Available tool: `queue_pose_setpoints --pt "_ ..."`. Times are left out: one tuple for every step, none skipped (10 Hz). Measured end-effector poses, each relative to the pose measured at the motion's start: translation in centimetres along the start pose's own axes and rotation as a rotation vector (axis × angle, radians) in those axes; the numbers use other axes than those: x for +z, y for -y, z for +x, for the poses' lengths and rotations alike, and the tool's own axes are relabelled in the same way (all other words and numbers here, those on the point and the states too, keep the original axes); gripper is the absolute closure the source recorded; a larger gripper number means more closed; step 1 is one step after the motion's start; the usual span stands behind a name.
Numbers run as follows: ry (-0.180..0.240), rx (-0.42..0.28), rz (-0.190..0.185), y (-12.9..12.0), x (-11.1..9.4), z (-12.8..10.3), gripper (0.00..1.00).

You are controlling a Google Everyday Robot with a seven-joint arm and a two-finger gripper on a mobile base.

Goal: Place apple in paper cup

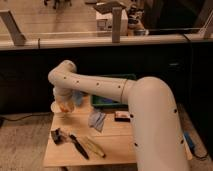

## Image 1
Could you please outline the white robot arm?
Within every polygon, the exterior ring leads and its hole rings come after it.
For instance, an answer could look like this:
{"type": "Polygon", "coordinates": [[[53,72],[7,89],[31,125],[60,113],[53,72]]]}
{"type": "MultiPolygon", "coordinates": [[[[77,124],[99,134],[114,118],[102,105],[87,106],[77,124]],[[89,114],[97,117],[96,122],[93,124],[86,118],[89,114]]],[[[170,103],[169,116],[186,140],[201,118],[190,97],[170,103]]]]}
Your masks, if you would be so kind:
{"type": "Polygon", "coordinates": [[[81,75],[72,61],[64,60],[49,72],[48,81],[58,102],[78,90],[126,104],[138,171],[190,171],[176,101],[163,80],[81,75]]]}

